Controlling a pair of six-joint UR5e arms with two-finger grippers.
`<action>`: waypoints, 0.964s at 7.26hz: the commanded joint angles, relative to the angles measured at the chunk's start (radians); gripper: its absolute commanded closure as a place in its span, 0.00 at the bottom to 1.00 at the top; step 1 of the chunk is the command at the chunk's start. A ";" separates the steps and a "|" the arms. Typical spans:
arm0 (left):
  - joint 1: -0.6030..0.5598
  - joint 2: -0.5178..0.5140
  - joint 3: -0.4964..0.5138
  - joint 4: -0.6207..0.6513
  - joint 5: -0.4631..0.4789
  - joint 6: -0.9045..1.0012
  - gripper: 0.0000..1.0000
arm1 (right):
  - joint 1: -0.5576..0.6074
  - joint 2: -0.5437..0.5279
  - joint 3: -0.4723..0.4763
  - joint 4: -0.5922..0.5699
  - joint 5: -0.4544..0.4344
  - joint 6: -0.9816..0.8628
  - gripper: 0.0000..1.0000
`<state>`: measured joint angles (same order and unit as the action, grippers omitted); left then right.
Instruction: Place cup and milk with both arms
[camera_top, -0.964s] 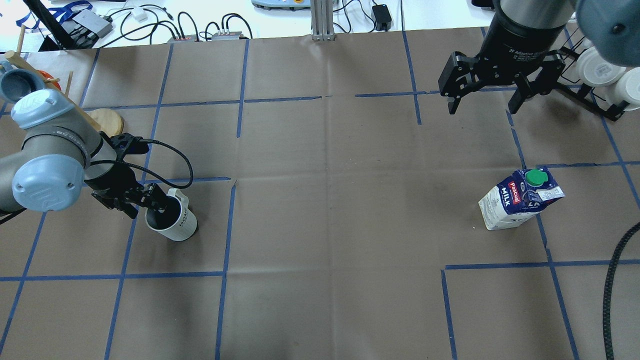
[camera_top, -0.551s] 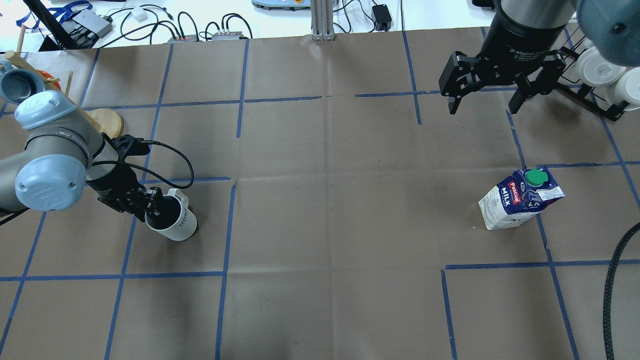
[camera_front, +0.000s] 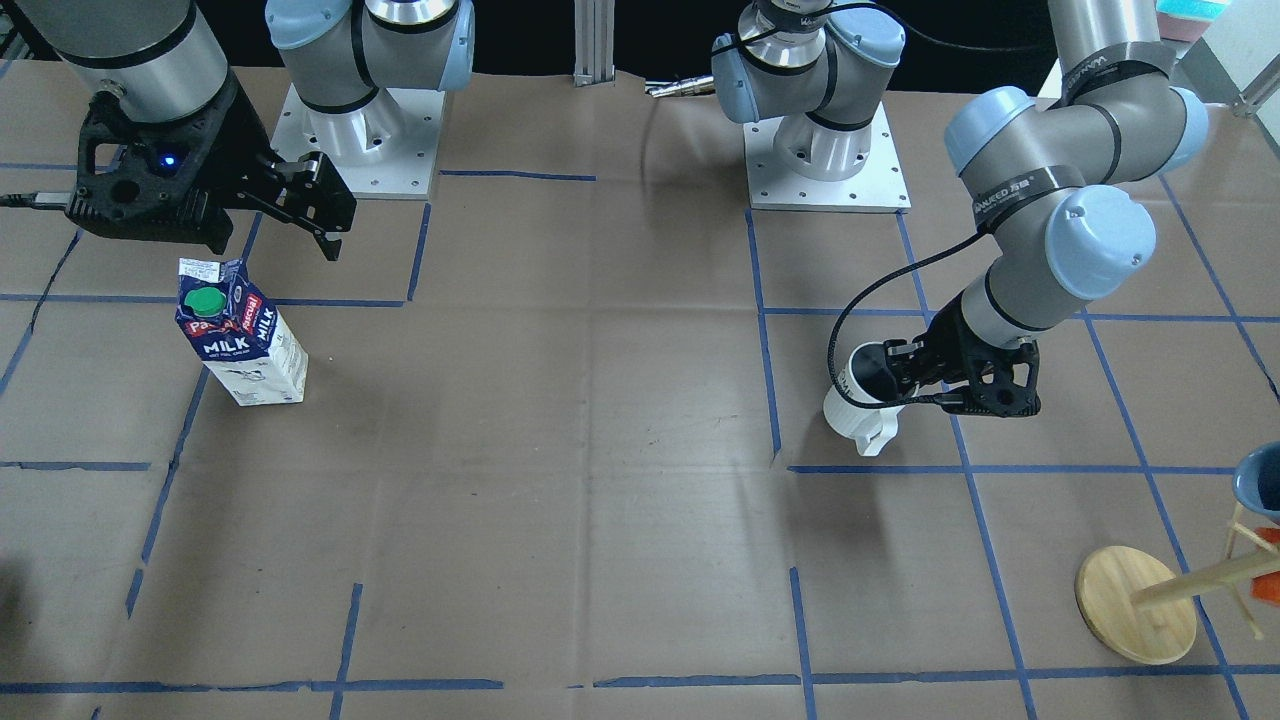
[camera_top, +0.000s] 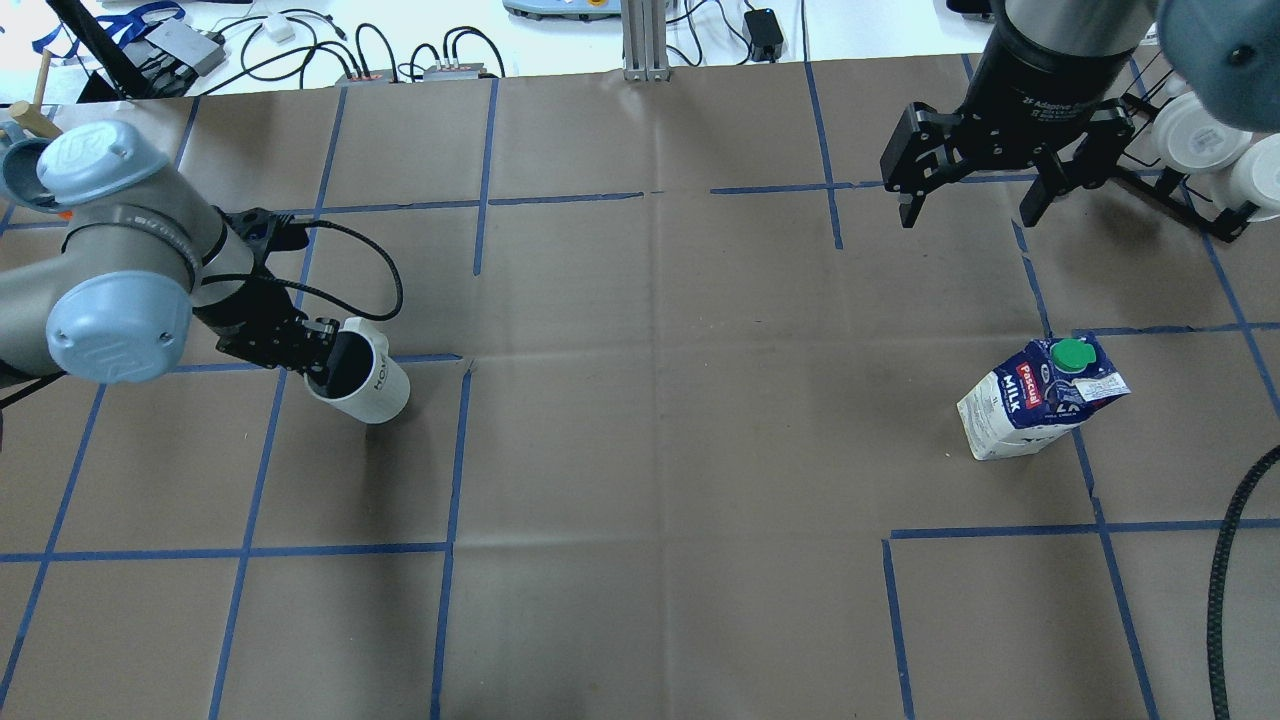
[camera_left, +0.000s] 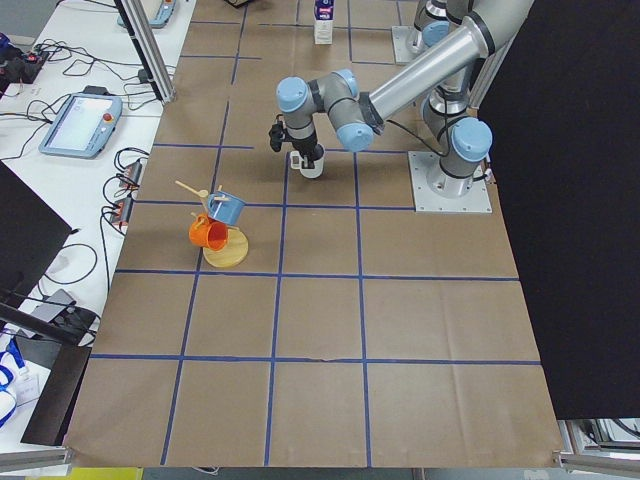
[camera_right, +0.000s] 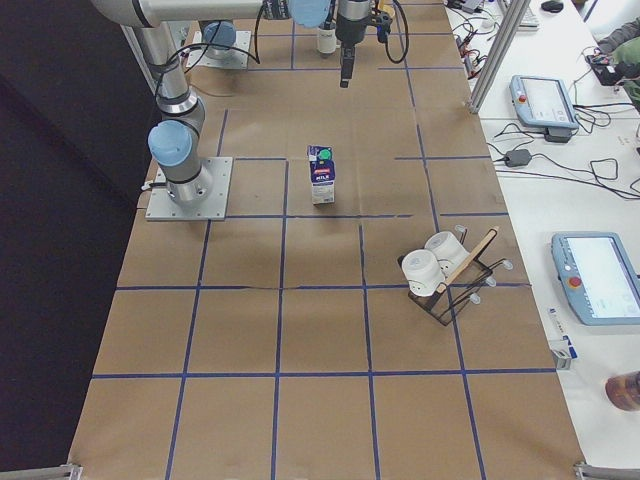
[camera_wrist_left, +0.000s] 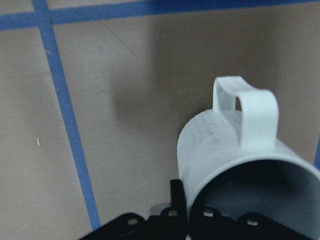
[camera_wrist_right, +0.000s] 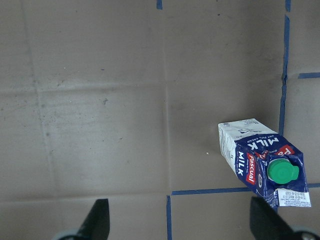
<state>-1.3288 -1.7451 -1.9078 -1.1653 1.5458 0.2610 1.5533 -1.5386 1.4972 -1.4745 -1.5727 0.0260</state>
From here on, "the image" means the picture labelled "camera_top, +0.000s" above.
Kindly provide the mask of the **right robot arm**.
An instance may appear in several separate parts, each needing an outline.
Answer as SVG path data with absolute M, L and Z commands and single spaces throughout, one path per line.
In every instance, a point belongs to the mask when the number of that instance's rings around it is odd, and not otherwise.
M 1137 129 L 1110 90 L 1148 29 L 1207 113 L 1277 129 L 1275 1 L 993 1 L 964 100 L 904 110 L 881 156 L 902 227 L 937 188 L 977 172 L 1032 168 L 1019 213 L 1037 224 L 1055 199 L 1105 184 Z

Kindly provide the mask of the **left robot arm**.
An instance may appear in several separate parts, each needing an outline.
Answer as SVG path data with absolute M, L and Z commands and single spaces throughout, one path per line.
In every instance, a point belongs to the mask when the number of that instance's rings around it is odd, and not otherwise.
M 307 222 L 221 210 L 129 123 L 5 138 L 3 192 L 68 215 L 55 256 L 3 273 L 4 387 L 155 379 L 179 364 L 192 322 L 220 352 L 298 373 L 324 398 L 352 392 L 376 364 L 353 324 L 307 316 L 291 297 L 298 284 L 268 268 L 273 254 L 308 246 Z

